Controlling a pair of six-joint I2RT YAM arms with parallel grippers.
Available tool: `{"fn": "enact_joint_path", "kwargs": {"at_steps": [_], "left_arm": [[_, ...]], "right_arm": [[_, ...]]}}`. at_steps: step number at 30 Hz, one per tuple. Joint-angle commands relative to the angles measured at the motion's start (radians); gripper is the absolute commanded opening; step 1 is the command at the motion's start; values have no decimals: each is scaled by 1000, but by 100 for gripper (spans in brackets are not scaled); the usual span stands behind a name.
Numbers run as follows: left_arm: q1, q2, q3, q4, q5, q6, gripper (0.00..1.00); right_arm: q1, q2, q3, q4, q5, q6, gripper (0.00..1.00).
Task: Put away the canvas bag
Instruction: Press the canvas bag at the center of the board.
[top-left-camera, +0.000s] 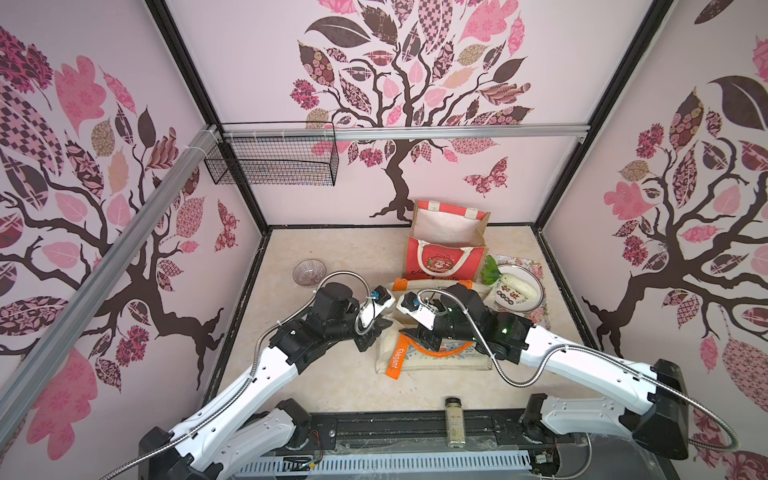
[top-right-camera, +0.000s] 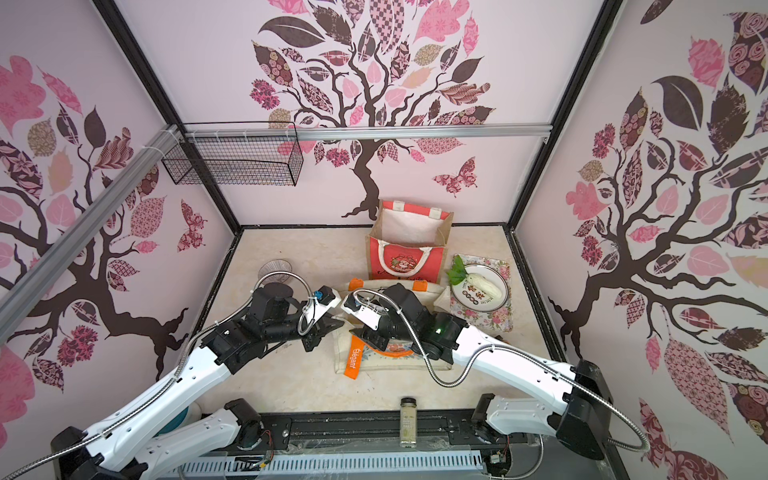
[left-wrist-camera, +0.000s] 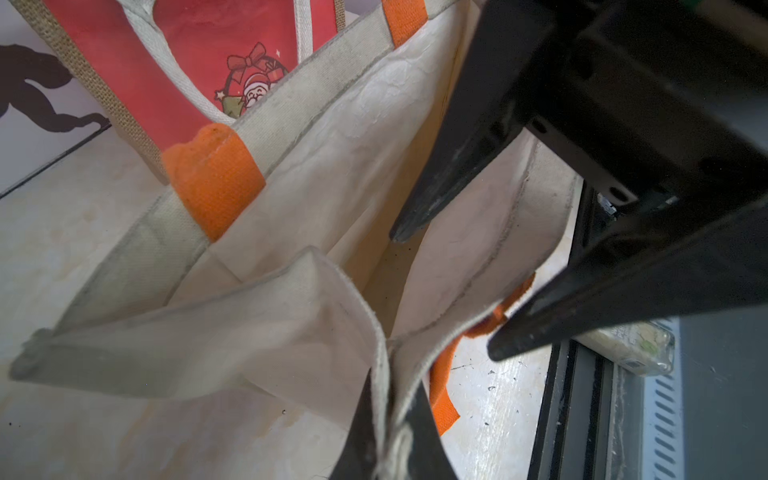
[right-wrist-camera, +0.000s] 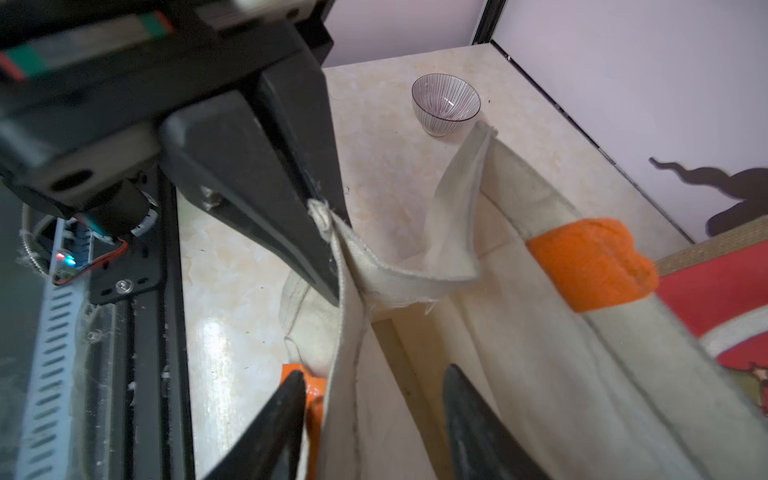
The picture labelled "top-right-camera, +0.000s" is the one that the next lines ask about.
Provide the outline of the canvas tote bag orange handles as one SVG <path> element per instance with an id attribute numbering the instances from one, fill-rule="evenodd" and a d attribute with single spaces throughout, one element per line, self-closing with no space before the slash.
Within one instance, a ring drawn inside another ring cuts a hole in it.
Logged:
<path id="1" fill-rule="evenodd" d="M 359 288 L 383 290 L 395 283 L 395 280 L 362 280 L 353 278 L 340 287 L 342 299 Z M 446 287 L 423 280 L 401 280 L 406 289 L 415 293 L 419 301 L 430 311 L 434 310 L 434 302 L 444 299 Z M 335 373 L 355 380 L 361 372 L 384 370 L 425 370 L 421 357 L 411 349 L 410 340 L 392 340 L 384 351 L 376 350 L 365 344 L 352 332 L 363 324 L 352 321 L 352 316 L 341 312 L 334 319 L 345 321 L 341 329 L 332 332 L 335 353 Z"/>

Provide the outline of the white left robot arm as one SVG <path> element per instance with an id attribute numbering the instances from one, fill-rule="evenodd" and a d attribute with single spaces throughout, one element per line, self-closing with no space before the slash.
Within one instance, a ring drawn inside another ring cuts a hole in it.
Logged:
<path id="1" fill-rule="evenodd" d="M 265 427 L 244 399 L 169 433 L 164 427 L 204 393 L 278 344 L 299 341 L 312 351 L 342 321 L 331 315 L 341 298 L 323 286 L 297 301 L 292 289 L 270 283 L 255 289 L 235 313 L 190 342 L 179 365 L 109 417 L 85 430 L 69 427 L 51 442 L 59 479 L 157 479 L 220 448 L 251 450 Z"/>

